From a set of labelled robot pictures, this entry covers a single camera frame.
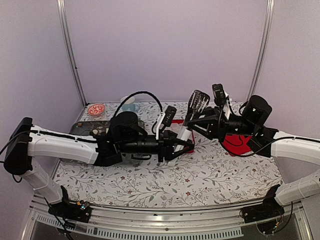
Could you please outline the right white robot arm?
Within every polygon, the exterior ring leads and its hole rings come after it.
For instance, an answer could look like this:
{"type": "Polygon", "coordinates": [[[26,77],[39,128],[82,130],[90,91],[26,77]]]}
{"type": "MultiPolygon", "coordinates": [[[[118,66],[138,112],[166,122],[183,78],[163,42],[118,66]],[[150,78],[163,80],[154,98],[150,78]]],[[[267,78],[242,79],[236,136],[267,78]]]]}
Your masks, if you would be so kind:
{"type": "MultiPolygon", "coordinates": [[[[191,120],[188,127],[209,140],[217,139],[222,147],[225,146],[227,135],[248,137],[246,145],[250,153],[239,154],[226,148],[232,156],[282,157],[319,165],[320,141],[266,127],[264,124],[271,112],[272,107],[264,98],[252,95],[240,107],[238,115],[225,117],[222,106],[210,107],[204,111],[203,117],[191,120]]],[[[278,210],[278,206],[317,195],[319,192],[320,172],[316,170],[293,182],[272,186],[263,199],[264,203],[259,206],[258,213],[262,218],[269,218],[278,210]]]]}

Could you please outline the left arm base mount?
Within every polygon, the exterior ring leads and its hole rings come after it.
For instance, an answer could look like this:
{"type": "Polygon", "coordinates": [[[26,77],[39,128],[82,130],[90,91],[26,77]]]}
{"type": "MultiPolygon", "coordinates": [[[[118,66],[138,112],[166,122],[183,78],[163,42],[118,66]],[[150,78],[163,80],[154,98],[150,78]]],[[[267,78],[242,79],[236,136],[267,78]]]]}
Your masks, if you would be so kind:
{"type": "Polygon", "coordinates": [[[69,200],[67,190],[62,185],[60,188],[62,190],[61,202],[55,204],[50,203],[48,213],[63,219],[88,223],[92,215],[90,202],[80,200],[77,203],[72,203],[69,200]]]}

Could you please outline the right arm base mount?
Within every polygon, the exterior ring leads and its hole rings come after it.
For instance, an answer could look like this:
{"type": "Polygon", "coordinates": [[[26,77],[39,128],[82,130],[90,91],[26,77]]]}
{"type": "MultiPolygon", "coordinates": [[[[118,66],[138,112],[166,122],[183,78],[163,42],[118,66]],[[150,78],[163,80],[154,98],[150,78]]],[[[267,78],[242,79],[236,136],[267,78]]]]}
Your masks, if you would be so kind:
{"type": "Polygon", "coordinates": [[[280,186],[280,184],[272,186],[263,198],[262,203],[240,209],[239,216],[244,219],[245,223],[262,221],[285,213],[284,207],[275,200],[276,191],[280,186]]]}

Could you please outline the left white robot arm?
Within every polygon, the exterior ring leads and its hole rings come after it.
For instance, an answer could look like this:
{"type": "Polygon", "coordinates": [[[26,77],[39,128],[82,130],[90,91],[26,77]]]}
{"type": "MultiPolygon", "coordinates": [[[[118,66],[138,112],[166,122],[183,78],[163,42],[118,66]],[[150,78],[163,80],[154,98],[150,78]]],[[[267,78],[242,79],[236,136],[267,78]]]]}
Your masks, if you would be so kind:
{"type": "Polygon", "coordinates": [[[181,139],[173,131],[160,128],[171,122],[171,116],[161,113],[156,133],[151,135],[139,125],[136,113],[125,111],[111,118],[105,134],[78,136],[49,131],[25,117],[4,147],[3,166],[11,175],[26,180],[63,217],[70,217],[75,210],[67,192],[39,164],[32,162],[34,157],[69,159],[99,167],[121,163],[124,154],[156,155],[159,162],[171,161],[195,146],[190,139],[181,139]]]}

